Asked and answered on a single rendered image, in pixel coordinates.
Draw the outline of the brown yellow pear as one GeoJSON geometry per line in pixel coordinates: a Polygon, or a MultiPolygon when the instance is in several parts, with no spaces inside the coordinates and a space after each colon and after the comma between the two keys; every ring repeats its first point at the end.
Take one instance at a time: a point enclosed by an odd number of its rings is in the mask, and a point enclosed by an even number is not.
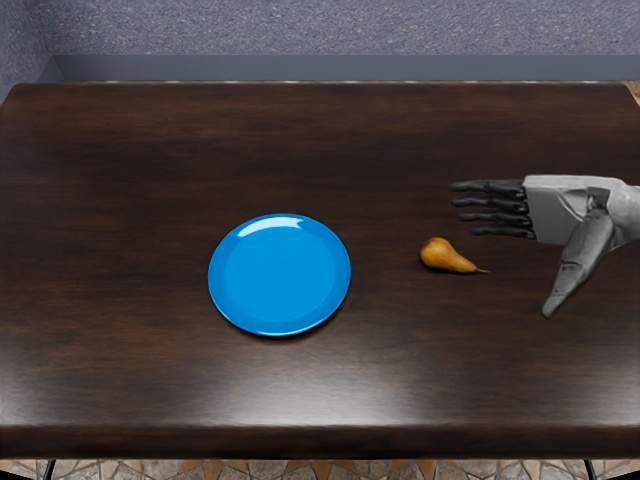
{"type": "Polygon", "coordinates": [[[459,254],[444,238],[433,237],[427,240],[419,251],[423,264],[434,270],[458,274],[489,274],[489,270],[478,268],[466,257],[459,254]]]}

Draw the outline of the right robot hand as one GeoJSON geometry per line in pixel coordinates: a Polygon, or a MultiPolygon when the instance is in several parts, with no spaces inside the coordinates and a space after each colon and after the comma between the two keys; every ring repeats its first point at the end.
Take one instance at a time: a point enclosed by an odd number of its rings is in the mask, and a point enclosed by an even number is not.
{"type": "Polygon", "coordinates": [[[541,314],[552,317],[590,279],[602,258],[640,242],[640,186],[601,176],[528,175],[522,179],[454,182],[465,192],[452,205],[464,222],[481,221],[476,236],[536,240],[563,248],[541,314]]]}

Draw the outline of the blue round plate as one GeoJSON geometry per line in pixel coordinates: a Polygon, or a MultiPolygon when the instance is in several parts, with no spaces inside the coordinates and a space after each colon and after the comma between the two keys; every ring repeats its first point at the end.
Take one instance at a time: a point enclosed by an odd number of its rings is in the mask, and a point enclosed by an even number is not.
{"type": "Polygon", "coordinates": [[[231,230],[208,268],[208,289],[220,314],[252,334],[307,332],[341,306],[351,261],[341,239],[302,215],[270,214],[231,230]]]}

